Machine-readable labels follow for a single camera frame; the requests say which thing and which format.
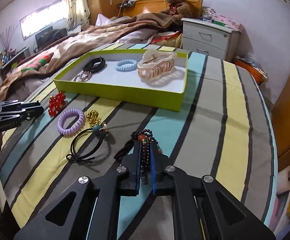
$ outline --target paper roll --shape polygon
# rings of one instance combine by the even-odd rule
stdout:
[[[277,178],[277,192],[276,195],[282,194],[290,190],[290,166],[286,167],[278,173]]]

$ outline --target nightstand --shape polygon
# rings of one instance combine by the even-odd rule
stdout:
[[[183,49],[222,60],[235,56],[240,32],[208,21],[183,18]]]

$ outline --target purple spiral hair tie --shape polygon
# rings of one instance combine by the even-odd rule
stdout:
[[[64,129],[63,128],[64,122],[69,117],[76,116],[76,115],[78,116],[78,120],[76,121],[76,123],[74,123],[71,128]],[[78,108],[68,109],[65,112],[63,112],[60,118],[58,119],[57,129],[62,135],[67,135],[67,136],[73,135],[82,127],[84,119],[85,119],[85,115],[82,110]]]

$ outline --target brown blanket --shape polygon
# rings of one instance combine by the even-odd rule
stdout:
[[[167,29],[172,24],[172,16],[160,13],[139,14],[132,18],[123,19],[117,23],[104,26],[90,26],[83,32],[76,35],[67,36],[56,41],[45,48],[42,53],[54,52],[54,55],[45,66],[39,70],[21,70],[26,67],[26,63],[35,60],[38,54],[35,54],[22,62],[13,70],[13,72],[0,85],[0,101],[4,101],[12,94],[21,82],[29,78],[46,78],[52,76],[71,59],[80,57],[86,52],[108,43],[112,43],[142,28],[149,29]]]

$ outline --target light blue spiral hair tie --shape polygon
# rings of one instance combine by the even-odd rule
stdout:
[[[134,59],[123,59],[117,62],[115,69],[121,72],[133,71],[137,68],[137,61]]]

